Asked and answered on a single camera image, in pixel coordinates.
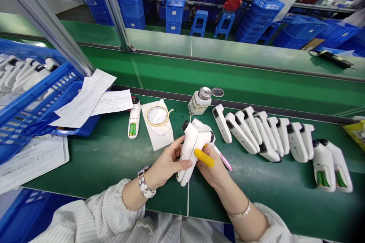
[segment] silver bracelet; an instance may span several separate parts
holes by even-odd
[[[230,216],[232,218],[241,218],[241,217],[248,215],[248,213],[251,211],[251,201],[248,198],[247,198],[247,200],[248,200],[248,206],[243,213],[232,214],[232,213],[227,212],[228,216]]]

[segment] scissors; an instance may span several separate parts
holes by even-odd
[[[51,133],[53,130],[57,128],[57,126],[51,126],[50,123],[58,120],[58,116],[52,116],[50,118],[46,118],[36,123],[29,125],[22,132],[23,136],[43,136]]]

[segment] sleeve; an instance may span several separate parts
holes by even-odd
[[[57,209],[47,230],[31,243],[105,242],[115,235],[127,234],[144,218],[145,206],[129,210],[123,203],[123,179],[99,195],[78,200]]]
[[[288,227],[277,213],[261,203],[255,203],[255,206],[265,215],[269,224],[269,228],[262,235],[258,243],[297,242],[296,238],[290,233]],[[235,239],[236,243],[242,243],[236,233]]]

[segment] pink handle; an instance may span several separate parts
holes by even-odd
[[[225,159],[225,157],[220,154],[221,160],[223,161],[224,165],[228,168],[229,171],[233,171],[232,166],[229,164],[228,160]]]

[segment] aluminum frame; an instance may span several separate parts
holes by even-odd
[[[83,75],[95,68],[44,0],[16,0],[24,15],[47,40]]]
[[[121,13],[121,9],[119,7],[118,0],[105,0],[105,2],[106,2],[106,6],[109,10],[110,16],[113,20],[114,27],[117,31],[118,38],[121,42],[120,49],[122,51],[128,52],[128,51],[130,51],[132,46],[130,45],[129,40],[128,40],[127,31],[125,29],[123,16]]]

